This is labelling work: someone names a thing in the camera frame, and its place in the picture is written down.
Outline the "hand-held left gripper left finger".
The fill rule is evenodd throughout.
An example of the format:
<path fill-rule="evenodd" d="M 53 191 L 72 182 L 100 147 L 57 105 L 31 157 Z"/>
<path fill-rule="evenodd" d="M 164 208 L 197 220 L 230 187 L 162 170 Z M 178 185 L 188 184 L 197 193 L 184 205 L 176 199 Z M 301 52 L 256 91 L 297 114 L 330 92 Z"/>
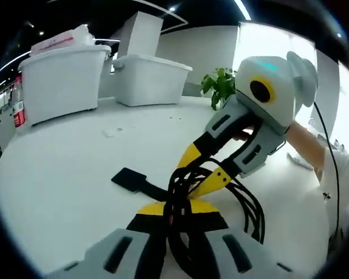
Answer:
<path fill-rule="evenodd" d="M 145 205 L 126 228 L 113 231 L 89 247 L 83 260 L 48 278 L 160 278 L 166 256 L 164 205 Z"/>

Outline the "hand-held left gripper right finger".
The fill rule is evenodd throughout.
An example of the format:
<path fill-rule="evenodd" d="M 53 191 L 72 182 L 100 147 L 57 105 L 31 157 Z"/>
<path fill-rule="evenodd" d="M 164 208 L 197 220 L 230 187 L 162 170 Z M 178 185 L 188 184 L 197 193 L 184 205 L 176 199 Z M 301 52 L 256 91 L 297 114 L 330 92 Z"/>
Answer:
<path fill-rule="evenodd" d="M 262 244 L 238 228 L 228 227 L 216 207 L 191 200 L 192 278 L 297 278 L 291 268 L 270 258 Z"/>

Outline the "person's right hand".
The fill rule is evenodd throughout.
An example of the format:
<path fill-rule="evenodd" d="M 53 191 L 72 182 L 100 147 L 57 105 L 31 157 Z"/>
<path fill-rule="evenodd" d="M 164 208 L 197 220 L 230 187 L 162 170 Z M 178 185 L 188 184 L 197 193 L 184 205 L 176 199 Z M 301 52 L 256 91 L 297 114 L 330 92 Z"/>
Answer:
<path fill-rule="evenodd" d="M 252 132 L 252 129 L 243 129 L 241 131 L 236 132 L 236 134 L 233 136 L 233 139 L 235 141 L 246 141 L 252 135 Z"/>

